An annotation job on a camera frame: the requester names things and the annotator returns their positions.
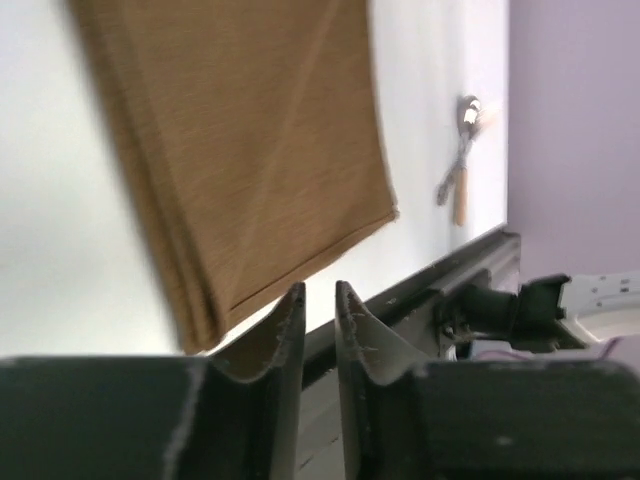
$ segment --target brown fabric blind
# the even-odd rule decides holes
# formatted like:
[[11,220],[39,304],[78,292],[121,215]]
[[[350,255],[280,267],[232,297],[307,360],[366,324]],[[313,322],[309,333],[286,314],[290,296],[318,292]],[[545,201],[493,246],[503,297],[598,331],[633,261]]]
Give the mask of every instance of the brown fabric blind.
[[395,217],[366,0],[71,5],[186,352]]

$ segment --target lavender wall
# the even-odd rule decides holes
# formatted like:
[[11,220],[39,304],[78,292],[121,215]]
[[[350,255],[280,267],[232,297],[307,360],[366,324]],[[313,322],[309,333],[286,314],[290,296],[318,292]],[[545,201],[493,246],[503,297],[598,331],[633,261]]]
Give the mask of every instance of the lavender wall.
[[523,280],[640,269],[640,1],[511,2],[509,226]]

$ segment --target black plastic object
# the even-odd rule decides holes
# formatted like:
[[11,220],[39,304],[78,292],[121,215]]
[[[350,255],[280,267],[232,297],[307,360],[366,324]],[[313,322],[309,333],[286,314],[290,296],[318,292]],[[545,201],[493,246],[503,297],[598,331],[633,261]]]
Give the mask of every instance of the black plastic object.
[[[558,307],[566,275],[553,275],[522,285],[516,293],[469,285],[453,299],[465,327],[492,338],[508,340],[516,348],[550,351],[555,348],[584,348],[559,322],[564,312]],[[449,318],[452,324],[458,319]]]
[[336,287],[347,480],[640,478],[640,381],[596,361],[443,362]]
[[426,355],[375,318],[347,282],[336,284],[335,324],[345,478],[419,478],[411,369]]
[[415,374],[423,451],[436,478],[640,475],[640,382],[620,365],[439,362]]
[[212,357],[0,363],[0,478],[292,480],[305,289]]

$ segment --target white object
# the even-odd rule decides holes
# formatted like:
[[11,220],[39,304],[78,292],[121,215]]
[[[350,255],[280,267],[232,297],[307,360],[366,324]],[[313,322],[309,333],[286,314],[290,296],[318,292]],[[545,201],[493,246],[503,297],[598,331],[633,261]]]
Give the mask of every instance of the white object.
[[640,334],[640,272],[575,275],[563,285],[559,306],[564,326],[587,343]]

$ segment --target wooden stick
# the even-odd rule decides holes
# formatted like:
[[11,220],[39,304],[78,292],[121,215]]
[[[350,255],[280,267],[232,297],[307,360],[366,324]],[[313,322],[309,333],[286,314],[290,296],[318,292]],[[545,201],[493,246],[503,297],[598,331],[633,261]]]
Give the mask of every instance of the wooden stick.
[[456,194],[453,204],[453,222],[462,227],[467,221],[467,168],[462,167],[456,174]]

